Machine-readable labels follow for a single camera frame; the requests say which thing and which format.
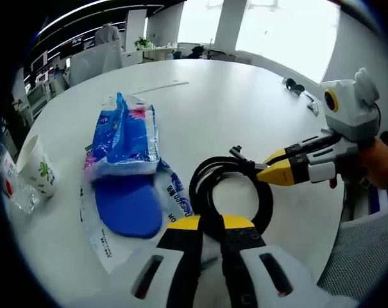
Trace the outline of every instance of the paper cup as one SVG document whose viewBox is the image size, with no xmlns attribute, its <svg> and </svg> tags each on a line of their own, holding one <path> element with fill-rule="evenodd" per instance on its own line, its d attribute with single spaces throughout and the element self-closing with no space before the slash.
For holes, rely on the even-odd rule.
<svg viewBox="0 0 388 308">
<path fill-rule="evenodd" d="M 17 173 L 42 195 L 51 197 L 56 189 L 57 177 L 38 135 L 27 142 L 17 161 Z"/>
</svg>

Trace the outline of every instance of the potted plant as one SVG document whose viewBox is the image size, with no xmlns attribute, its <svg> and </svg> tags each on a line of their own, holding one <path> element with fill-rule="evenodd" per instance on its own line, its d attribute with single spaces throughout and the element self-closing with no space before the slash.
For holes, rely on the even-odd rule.
<svg viewBox="0 0 388 308">
<path fill-rule="evenodd" d="M 137 50 L 148 48 L 148 45 L 149 45 L 149 40 L 143 37 L 139 37 L 138 40 L 134 42 L 134 46 L 137 48 Z"/>
</svg>

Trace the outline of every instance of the headphones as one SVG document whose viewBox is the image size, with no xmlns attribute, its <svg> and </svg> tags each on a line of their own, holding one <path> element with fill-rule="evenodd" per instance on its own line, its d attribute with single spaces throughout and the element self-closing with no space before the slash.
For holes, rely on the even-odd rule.
<svg viewBox="0 0 388 308">
<path fill-rule="evenodd" d="M 305 87 L 302 85 L 298 85 L 292 78 L 288 78 L 285 81 L 286 89 L 295 93 L 296 95 L 301 95 L 303 91 L 305 91 Z"/>
</svg>

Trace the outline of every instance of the blue packaging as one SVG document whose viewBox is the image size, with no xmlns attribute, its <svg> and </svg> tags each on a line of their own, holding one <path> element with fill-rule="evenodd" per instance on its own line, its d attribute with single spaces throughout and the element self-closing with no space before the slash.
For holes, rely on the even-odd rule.
<svg viewBox="0 0 388 308">
<path fill-rule="evenodd" d="M 97 120 L 92 151 L 85 160 L 86 178 L 150 175 L 159 160 L 153 106 L 121 93 L 108 98 Z"/>
</svg>

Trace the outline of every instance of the round white table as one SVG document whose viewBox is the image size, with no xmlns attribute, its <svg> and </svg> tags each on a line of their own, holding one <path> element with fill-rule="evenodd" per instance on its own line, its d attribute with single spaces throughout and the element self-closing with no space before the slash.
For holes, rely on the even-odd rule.
<svg viewBox="0 0 388 308">
<path fill-rule="evenodd" d="M 58 188 L 31 221 L 16 229 L 39 282 L 66 304 L 94 294 L 108 281 L 79 216 L 84 148 L 92 142 L 102 100 L 116 92 L 142 92 L 138 96 L 155 107 L 160 154 L 188 187 L 202 161 L 228 156 L 232 146 L 240 144 L 245 157 L 262 162 L 326 124 L 323 114 L 316 117 L 307 108 L 307 99 L 293 96 L 281 81 L 282 77 L 250 65 L 161 61 L 102 74 L 51 100 L 27 140 L 39 134 L 58 171 Z M 176 82 L 186 84 L 149 90 Z M 254 216 L 257 194 L 247 181 L 228 179 L 215 188 L 221 212 Z M 342 185 L 334 190 L 326 182 L 271 188 L 274 212 L 264 240 L 290 252 L 318 280 L 337 234 Z"/>
</svg>

